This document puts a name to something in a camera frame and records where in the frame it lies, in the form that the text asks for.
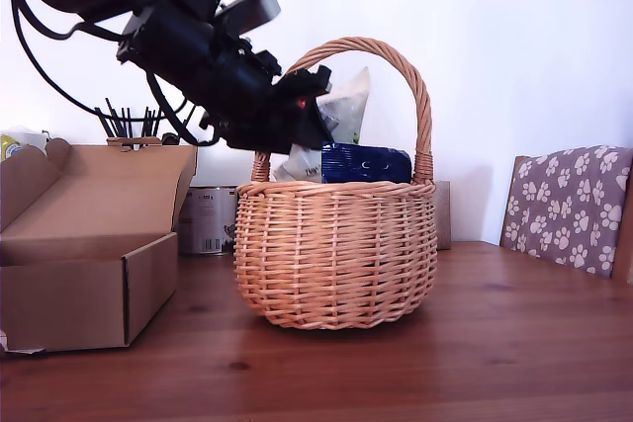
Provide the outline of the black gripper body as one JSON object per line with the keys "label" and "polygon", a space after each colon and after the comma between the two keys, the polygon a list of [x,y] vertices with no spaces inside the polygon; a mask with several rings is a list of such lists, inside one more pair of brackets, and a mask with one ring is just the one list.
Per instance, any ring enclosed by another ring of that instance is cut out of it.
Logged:
{"label": "black gripper body", "polygon": [[143,69],[151,92],[166,103],[157,81],[175,86],[205,110],[201,127],[234,149],[256,150],[258,113],[290,113],[290,101],[317,97],[329,88],[330,70],[300,68],[284,73],[267,50],[253,51],[224,25],[195,20],[170,4],[132,16],[123,31],[118,59]]}

